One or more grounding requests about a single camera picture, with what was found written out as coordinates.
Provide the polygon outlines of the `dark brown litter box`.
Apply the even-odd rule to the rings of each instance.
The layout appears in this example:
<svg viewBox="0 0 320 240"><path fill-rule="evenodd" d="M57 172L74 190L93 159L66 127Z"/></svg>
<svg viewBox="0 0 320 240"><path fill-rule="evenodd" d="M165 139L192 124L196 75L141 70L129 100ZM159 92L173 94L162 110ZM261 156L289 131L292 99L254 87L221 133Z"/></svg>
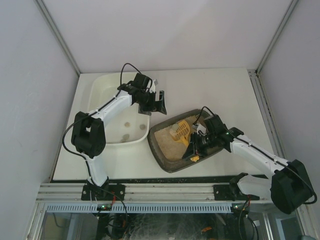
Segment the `dark brown litter box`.
<svg viewBox="0 0 320 240"><path fill-rule="evenodd" d="M182 142L176 142L170 134L172 125L185 120L191 126L201 114L199 123L204 124L204 119L210 114L207 111L193 109L177 116L171 117L150 128L147 140L150 150L158 165L167 173L175 173L219 153L222 147L213 147L207 150L207 156L201 156L197 161L182 159L187 147Z"/></svg>

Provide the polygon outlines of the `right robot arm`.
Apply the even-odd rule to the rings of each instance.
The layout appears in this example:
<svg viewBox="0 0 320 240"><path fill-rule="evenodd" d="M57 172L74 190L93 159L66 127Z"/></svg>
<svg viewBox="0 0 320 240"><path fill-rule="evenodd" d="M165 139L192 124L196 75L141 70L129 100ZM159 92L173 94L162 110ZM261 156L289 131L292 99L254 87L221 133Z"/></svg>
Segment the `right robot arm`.
<svg viewBox="0 0 320 240"><path fill-rule="evenodd" d="M206 157L208 149L215 147L244 158L265 175L265 178L254 177L248 173L237 175L230 183L236 194L272 200L285 214L291 214L301 205L317 202L318 196L301 161L288 161L270 153L235 127L220 132L192 133L182 158L194 160Z"/></svg>

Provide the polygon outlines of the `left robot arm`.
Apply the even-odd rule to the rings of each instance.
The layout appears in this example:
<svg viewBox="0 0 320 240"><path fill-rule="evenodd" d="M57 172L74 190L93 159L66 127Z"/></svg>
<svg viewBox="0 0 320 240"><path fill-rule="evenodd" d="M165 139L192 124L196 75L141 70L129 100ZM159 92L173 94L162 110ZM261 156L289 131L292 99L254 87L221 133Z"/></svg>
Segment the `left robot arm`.
<svg viewBox="0 0 320 240"><path fill-rule="evenodd" d="M107 144L106 126L133 104L139 105L140 114L151 115L152 112L159 112L166 115L165 92L159 92L158 100L156 94L148 87L134 86L131 81L120 85L117 94L99 108L88 113L80 111L76 114L71 144L75 146L77 154L84 158L88 169L88 181L92 185L101 187L109 178L104 161L100 158Z"/></svg>

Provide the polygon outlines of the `yellow litter scoop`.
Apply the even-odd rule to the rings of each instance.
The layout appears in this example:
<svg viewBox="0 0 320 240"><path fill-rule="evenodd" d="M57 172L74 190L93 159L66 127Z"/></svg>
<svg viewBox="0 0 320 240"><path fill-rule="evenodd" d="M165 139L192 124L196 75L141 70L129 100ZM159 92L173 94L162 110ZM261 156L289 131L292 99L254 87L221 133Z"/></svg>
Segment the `yellow litter scoop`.
<svg viewBox="0 0 320 240"><path fill-rule="evenodd" d="M186 120L181 120L178 123L178 129L176 131L176 134L171 134L170 135L172 137L172 139L176 142L176 143L181 143L183 144L186 149L189 146L189 135L191 133L191 129L190 129L190 125L188 124L188 122ZM191 162L198 162L199 160L186 160L186 161L191 161Z"/></svg>

